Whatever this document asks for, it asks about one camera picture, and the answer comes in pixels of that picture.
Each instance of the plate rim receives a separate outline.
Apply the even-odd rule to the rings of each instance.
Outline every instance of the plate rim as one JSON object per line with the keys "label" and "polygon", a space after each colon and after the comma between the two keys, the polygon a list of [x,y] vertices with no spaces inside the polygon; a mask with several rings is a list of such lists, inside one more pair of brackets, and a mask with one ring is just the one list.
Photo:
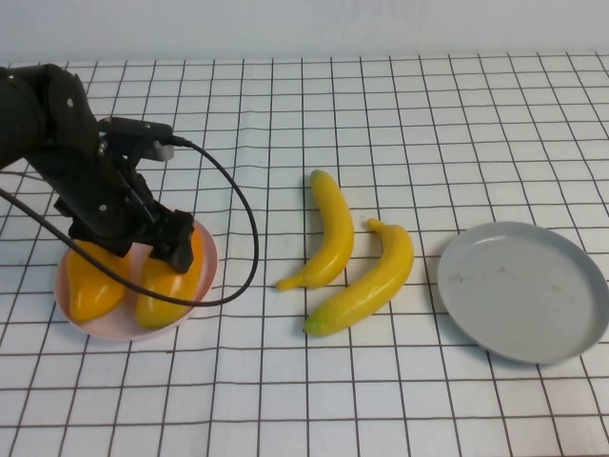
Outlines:
{"label": "plate rim", "polygon": [[[449,295],[449,293],[447,293],[447,289],[446,289],[447,288],[446,282],[447,282],[447,278],[448,278],[448,274],[449,274],[449,273],[445,272],[447,269],[446,259],[450,258],[451,254],[454,253],[453,251],[457,248],[457,246],[460,245],[461,243],[463,243],[463,236],[466,236],[468,233],[469,233],[469,237],[473,237],[474,240],[476,239],[476,236],[480,234],[480,239],[478,241],[483,241],[483,240],[487,240],[487,239],[491,238],[493,231],[495,231],[496,235],[509,234],[509,228],[517,229],[520,232],[522,232],[523,230],[528,233],[536,232],[537,235],[545,235],[545,236],[549,237],[550,239],[557,241],[558,246],[557,246],[557,243],[550,244],[550,246],[552,246],[554,248],[558,248],[560,250],[561,255],[567,255],[572,258],[571,255],[564,252],[563,248],[560,248],[560,245],[562,245],[563,247],[568,247],[568,248],[572,249],[574,252],[576,252],[578,254],[578,256],[580,257],[580,260],[582,260],[583,262],[586,262],[589,265],[589,268],[590,268],[589,271],[592,271],[594,273],[594,275],[596,276],[593,278],[593,277],[590,277],[589,274],[586,274],[586,277],[588,277],[590,281],[592,281],[595,284],[598,284],[599,286],[602,284],[602,287],[601,287],[602,292],[605,295],[605,298],[607,299],[607,300],[605,300],[605,305],[609,308],[609,284],[607,284],[607,280],[605,279],[604,274],[602,273],[600,267],[597,265],[597,263],[592,259],[592,257],[590,257],[590,255],[583,248],[581,248],[580,246],[578,246],[577,244],[575,244],[573,241],[569,240],[568,238],[566,238],[558,233],[555,233],[554,231],[550,230],[549,228],[544,228],[544,227],[537,226],[535,224],[523,223],[523,222],[518,222],[518,221],[497,221],[497,222],[479,224],[472,228],[468,228],[468,229],[462,231],[457,236],[455,236],[448,243],[448,245],[446,245],[446,247],[442,251],[442,254],[440,257],[440,262],[438,263],[438,292],[442,298],[444,307],[448,311],[448,315],[453,320],[455,325],[457,325],[457,327],[461,331],[463,331],[469,338],[471,338],[480,347],[488,349],[489,351],[491,351],[495,354],[498,354],[499,356],[501,356],[505,359],[508,359],[508,360],[521,362],[521,363],[528,363],[528,364],[546,365],[546,364],[555,364],[555,363],[569,360],[574,357],[578,357],[578,356],[582,355],[582,353],[586,352],[590,348],[593,348],[600,341],[602,336],[606,333],[607,329],[609,328],[609,312],[606,313],[606,317],[604,319],[604,323],[602,326],[602,331],[599,333],[599,336],[596,339],[594,339],[590,344],[588,344],[584,349],[582,349],[576,353],[571,353],[570,355],[561,355],[559,357],[547,358],[547,359],[543,359],[543,360],[534,360],[532,357],[531,358],[519,358],[518,356],[506,354],[503,351],[501,351],[500,349],[492,348],[491,346],[480,341],[478,338],[474,337],[470,332],[468,332],[463,327],[462,323],[459,322],[455,318],[453,313],[451,312],[451,305],[449,305],[450,299],[447,297],[447,294]],[[486,236],[482,237],[482,235],[487,230],[491,230],[491,233],[486,233]],[[536,242],[536,243],[540,242],[539,237],[533,238],[533,239],[528,238],[528,239],[533,242]],[[471,246],[474,246],[475,244],[476,243],[471,243],[469,245],[470,248],[471,248]]]}

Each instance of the pink plate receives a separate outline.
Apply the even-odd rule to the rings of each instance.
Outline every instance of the pink plate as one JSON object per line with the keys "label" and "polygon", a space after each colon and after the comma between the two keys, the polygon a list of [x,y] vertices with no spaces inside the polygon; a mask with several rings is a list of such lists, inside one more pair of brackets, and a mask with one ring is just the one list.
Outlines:
{"label": "pink plate", "polygon": [[[216,245],[213,242],[213,237],[206,230],[206,228],[196,221],[195,226],[203,234],[204,243],[203,271],[201,271],[199,288],[197,289],[197,295],[195,297],[195,301],[200,302],[203,300],[203,297],[206,295],[207,291],[211,288],[211,284],[213,283],[213,278],[216,274],[216,269],[218,268],[218,252],[216,250]],[[187,307],[188,311],[183,317],[166,327],[156,329],[142,328],[135,320],[135,304],[137,294],[129,290],[123,302],[108,314],[86,322],[75,322],[69,315],[69,283],[68,273],[66,270],[68,252],[69,250],[66,251],[61,259],[61,262],[57,266],[57,273],[55,275],[55,300],[57,301],[59,308],[61,308],[61,310],[64,312],[66,318],[84,333],[113,341],[141,340],[156,336],[161,332],[169,330],[170,328],[179,326],[195,309],[194,307]],[[139,282],[139,272],[149,252],[149,246],[137,244],[132,246],[131,251],[129,252],[130,281],[136,284]]]}

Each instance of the white wall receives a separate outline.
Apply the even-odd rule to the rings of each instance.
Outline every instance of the white wall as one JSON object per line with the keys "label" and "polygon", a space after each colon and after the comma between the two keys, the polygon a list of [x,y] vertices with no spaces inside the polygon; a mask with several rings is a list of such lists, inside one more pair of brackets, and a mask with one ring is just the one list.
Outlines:
{"label": "white wall", "polygon": [[604,50],[607,0],[0,0],[0,61]]}

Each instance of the plastic fruit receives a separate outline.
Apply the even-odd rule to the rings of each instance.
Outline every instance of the plastic fruit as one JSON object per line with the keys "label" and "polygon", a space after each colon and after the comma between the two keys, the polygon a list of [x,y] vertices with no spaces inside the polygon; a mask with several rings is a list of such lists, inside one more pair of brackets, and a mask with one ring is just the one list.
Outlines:
{"label": "plastic fruit", "polygon": [[[142,267],[140,285],[153,292],[183,300],[194,300],[203,270],[203,235],[195,227],[190,239],[194,259],[188,271],[176,273],[167,263],[147,257]],[[139,294],[135,318],[143,328],[162,328],[183,317],[188,307]]]}
{"label": "plastic fruit", "polygon": [[349,206],[332,176],[316,169],[311,173],[313,198],[324,221],[324,241],[303,268],[277,283],[277,289],[320,288],[332,282],[346,267],[354,244]]}
{"label": "plastic fruit", "polygon": [[379,310],[402,288],[414,263],[408,232],[369,219],[368,227],[381,235],[383,255],[362,278],[323,302],[304,323],[304,331],[329,335],[362,321]]}
{"label": "plastic fruit", "polygon": [[[129,259],[118,257],[89,242],[76,241],[86,252],[122,277],[129,277]],[[101,317],[115,309],[125,297],[127,288],[91,265],[71,250],[67,259],[69,313],[77,322]]]}

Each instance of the white tabletop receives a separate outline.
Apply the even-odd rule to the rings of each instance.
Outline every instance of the white tabletop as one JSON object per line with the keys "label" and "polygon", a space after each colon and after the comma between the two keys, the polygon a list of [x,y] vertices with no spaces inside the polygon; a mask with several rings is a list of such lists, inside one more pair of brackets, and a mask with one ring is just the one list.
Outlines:
{"label": "white tabletop", "polygon": [[[256,210],[263,256],[239,300],[155,339],[108,343],[54,305],[65,247],[0,202],[0,456],[609,453],[609,339],[555,366],[509,363],[455,327],[436,285],[446,243],[495,220],[550,228],[609,275],[609,56],[68,69],[99,118],[169,123],[226,166]],[[250,229],[222,175],[191,150],[139,169],[214,235],[222,260],[207,299],[241,285]],[[352,208],[353,258],[330,287],[279,293],[320,245],[313,169],[332,173]],[[0,186],[69,226],[47,184],[3,175]],[[352,329],[306,337],[305,315],[378,258],[368,217],[411,233],[406,286]]]}

